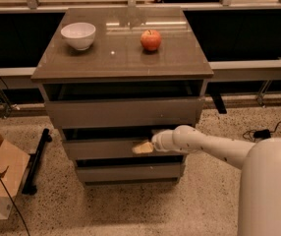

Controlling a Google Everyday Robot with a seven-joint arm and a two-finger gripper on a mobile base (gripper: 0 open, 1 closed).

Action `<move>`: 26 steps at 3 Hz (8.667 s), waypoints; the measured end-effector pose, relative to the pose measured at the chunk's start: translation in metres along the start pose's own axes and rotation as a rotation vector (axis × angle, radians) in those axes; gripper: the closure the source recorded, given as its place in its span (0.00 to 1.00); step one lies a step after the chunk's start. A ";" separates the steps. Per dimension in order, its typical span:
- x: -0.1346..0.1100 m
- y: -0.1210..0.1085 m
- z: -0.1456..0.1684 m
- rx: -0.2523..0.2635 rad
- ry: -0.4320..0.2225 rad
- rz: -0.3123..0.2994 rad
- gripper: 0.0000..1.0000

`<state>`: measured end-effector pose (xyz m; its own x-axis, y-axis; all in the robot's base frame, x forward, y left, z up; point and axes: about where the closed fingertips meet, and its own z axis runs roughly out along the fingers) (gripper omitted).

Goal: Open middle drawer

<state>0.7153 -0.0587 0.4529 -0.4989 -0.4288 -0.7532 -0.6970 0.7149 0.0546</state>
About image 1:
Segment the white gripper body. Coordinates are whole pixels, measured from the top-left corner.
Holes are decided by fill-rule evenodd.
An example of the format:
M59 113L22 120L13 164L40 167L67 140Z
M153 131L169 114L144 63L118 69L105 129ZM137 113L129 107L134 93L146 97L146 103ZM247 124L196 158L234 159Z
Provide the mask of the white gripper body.
M158 132L152 137L151 142L154 149L157 151L172 150L175 147L173 142L173 131L165 130Z

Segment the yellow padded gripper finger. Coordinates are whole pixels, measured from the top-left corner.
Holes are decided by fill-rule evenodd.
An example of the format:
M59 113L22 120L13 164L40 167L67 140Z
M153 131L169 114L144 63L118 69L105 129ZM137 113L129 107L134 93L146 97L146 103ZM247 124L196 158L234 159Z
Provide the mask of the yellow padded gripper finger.
M132 148L133 153L141 154L141 153L152 153L153 152L153 144L150 141L143 141L141 143L137 143Z

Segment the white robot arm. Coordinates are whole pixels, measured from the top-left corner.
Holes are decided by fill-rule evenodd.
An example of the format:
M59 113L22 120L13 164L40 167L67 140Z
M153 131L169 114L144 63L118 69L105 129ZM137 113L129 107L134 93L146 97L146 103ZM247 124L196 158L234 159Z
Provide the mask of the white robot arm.
M257 143L206 135L182 125L133 146L135 153L203 151L241 170L238 236L281 236L281 138Z

